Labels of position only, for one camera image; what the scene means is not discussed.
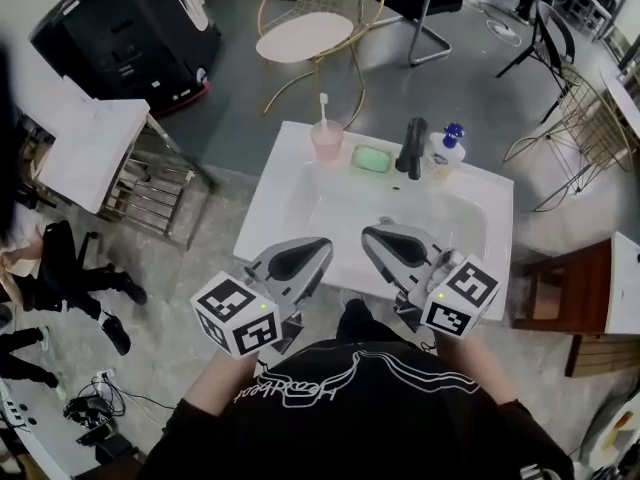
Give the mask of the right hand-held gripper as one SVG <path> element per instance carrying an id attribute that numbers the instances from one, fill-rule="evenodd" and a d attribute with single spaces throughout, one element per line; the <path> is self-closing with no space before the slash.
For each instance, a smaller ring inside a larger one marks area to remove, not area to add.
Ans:
<path id="1" fill-rule="evenodd" d="M 362 230 L 361 245 L 398 290 L 394 310 L 416 331 L 425 326 L 464 339 L 500 292 L 500 280 L 473 254 L 444 247 L 426 231 L 397 223 Z"/>

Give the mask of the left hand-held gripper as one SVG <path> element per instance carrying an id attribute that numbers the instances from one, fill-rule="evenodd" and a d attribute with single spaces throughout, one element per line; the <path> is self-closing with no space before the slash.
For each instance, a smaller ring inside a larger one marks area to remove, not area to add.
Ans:
<path id="1" fill-rule="evenodd" d="M 264 348 L 284 354 L 304 328 L 301 307 L 332 259 L 329 239 L 296 238 L 230 273 L 219 272 L 191 298 L 201 330 L 231 357 Z"/>

